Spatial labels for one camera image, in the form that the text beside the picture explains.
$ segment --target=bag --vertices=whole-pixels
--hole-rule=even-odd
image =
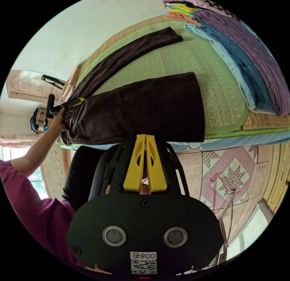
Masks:
[[[30,127],[36,135],[43,133],[48,129],[46,123],[46,109],[37,108],[34,111],[33,116],[30,118]]]

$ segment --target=yellow plastic bracket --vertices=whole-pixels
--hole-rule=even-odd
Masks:
[[[149,193],[165,191],[167,189],[167,183],[154,136],[146,135],[146,152]]]
[[[145,151],[146,135],[137,135],[134,150],[130,160],[129,168],[124,182],[124,189],[127,191],[141,191],[143,167],[144,167],[144,151]]]

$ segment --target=qr code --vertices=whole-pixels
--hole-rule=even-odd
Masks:
[[[157,260],[131,260],[132,274],[157,274]]]

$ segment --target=bracelet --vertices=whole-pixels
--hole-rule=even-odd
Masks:
[[[57,129],[54,125],[51,125],[51,127],[53,127],[54,129],[56,129],[61,134],[61,131],[59,129]]]

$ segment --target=blue bedsheet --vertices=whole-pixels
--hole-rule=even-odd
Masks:
[[[279,132],[263,135],[240,136],[225,139],[207,140],[203,143],[177,143],[169,142],[175,152],[185,151],[214,151],[233,147],[249,145],[273,145],[290,141],[290,132]],[[61,146],[65,149],[77,150],[79,146]],[[85,145],[88,147],[107,150],[113,145]]]

